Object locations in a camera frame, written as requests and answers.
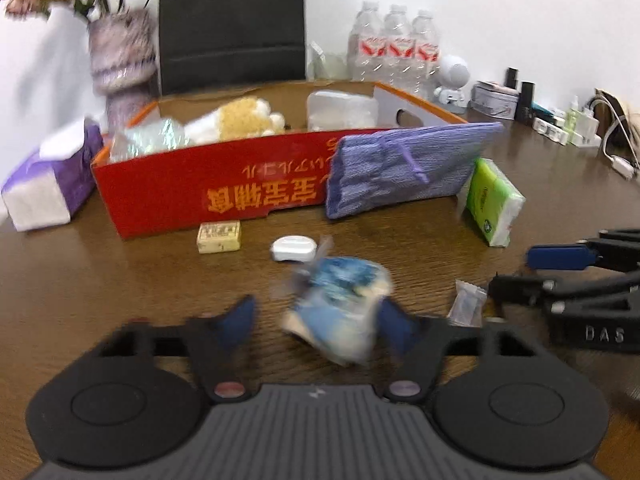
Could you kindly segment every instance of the white cable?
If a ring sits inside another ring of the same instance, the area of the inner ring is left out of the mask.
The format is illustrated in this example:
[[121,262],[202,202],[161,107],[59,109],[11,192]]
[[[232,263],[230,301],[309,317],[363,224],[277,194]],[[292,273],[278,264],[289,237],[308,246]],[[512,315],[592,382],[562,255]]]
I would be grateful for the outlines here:
[[593,101],[591,101],[590,105],[591,105],[591,107],[593,107],[593,105],[595,105],[597,103],[606,104],[609,107],[609,110],[611,110],[612,115],[616,118],[616,120],[609,127],[609,129],[607,130],[607,133],[604,135],[604,137],[602,139],[602,153],[604,153],[604,155],[610,161],[613,162],[612,156],[607,155],[607,140],[609,139],[609,136],[613,133],[613,130],[616,128],[616,126],[620,125],[620,129],[622,129],[622,133],[625,136],[626,142],[628,143],[629,148],[631,149],[631,154],[634,156],[634,159],[636,161],[636,168],[640,168],[640,162],[638,161],[638,156],[636,155],[636,150],[634,149],[634,146],[631,144],[631,139],[627,135],[625,127],[622,125],[622,121],[620,120],[620,116],[617,114],[615,108],[613,107],[611,102],[606,97],[601,96],[601,95],[598,95]]

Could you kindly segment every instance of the red cardboard box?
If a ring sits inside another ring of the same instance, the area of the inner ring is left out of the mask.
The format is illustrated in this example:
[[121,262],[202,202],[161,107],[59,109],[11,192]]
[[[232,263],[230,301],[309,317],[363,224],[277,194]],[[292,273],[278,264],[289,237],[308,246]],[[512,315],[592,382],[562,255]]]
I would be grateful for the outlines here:
[[421,99],[380,83],[286,82],[189,96],[144,108],[131,125],[172,117],[187,123],[240,96],[266,99],[291,133],[193,146],[109,163],[106,146],[92,161],[98,190],[123,238],[266,216],[269,211],[320,204],[338,140],[373,130],[306,131],[306,98],[319,89],[373,95],[379,124],[435,126],[464,123]]

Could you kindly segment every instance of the plush toy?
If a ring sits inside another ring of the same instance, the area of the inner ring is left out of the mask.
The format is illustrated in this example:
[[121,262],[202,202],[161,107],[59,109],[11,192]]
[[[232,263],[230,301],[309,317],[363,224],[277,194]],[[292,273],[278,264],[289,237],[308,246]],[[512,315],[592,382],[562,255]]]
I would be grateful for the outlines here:
[[284,125],[284,116],[272,114],[267,101],[242,97],[186,124],[184,133],[195,144],[209,144],[281,134]]

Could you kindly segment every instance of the small yellow box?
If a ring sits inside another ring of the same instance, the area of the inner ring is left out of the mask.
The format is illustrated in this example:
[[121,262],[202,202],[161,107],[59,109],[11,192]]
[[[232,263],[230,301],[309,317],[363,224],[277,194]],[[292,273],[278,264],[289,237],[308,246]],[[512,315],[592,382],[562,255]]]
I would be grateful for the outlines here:
[[210,222],[200,224],[198,252],[226,253],[240,248],[240,222]]

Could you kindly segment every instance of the cable connector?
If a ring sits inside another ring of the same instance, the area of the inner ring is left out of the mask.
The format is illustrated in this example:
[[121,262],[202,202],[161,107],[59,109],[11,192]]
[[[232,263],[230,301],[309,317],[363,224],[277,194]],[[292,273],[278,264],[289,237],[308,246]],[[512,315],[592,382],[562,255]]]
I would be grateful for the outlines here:
[[631,163],[621,156],[613,155],[611,157],[611,167],[627,180],[631,180],[635,173]]

